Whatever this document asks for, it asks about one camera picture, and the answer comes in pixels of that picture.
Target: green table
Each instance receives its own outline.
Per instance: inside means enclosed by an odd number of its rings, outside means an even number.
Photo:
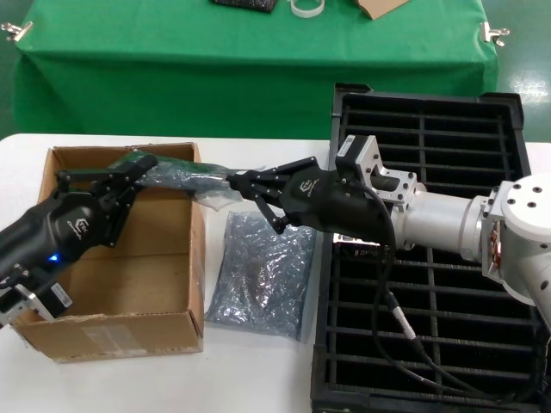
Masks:
[[[498,60],[480,0],[411,0],[370,21],[351,0],[300,19],[208,0],[35,0],[17,43],[24,132],[328,139],[336,82],[476,96]]]

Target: cable connector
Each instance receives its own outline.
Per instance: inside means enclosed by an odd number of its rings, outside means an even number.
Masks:
[[[408,340],[415,340],[417,335],[407,321],[406,315],[402,311],[402,307],[399,306],[398,300],[394,297],[394,294],[392,294],[390,290],[387,290],[385,293],[385,301],[387,302],[388,310],[390,310],[393,313],[394,318],[398,320],[398,323]]]

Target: box flap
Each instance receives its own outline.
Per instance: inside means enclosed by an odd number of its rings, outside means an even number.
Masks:
[[[373,20],[407,2],[408,0],[357,0],[360,9]]]

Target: plastic bag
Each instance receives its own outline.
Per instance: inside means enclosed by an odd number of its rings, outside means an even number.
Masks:
[[[206,320],[300,340],[316,231],[277,235],[261,213],[230,213]]]
[[[147,152],[134,150],[118,163],[136,160],[150,155]],[[212,163],[196,163],[155,155],[158,165],[149,170],[138,184],[145,187],[161,187],[184,191],[193,201],[219,211],[221,208],[243,200],[238,191],[230,188],[226,181],[236,170],[230,170]]]

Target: cardboard box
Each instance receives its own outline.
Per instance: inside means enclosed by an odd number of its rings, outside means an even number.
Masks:
[[[360,9],[373,20],[406,4],[408,0],[356,0]]]
[[[200,161],[195,144],[135,146]],[[40,200],[60,169],[105,168],[130,148],[53,148]],[[202,351],[205,231],[181,192],[139,193],[116,248],[88,250],[59,277],[74,304],[54,323],[28,311],[15,329],[57,362]]]

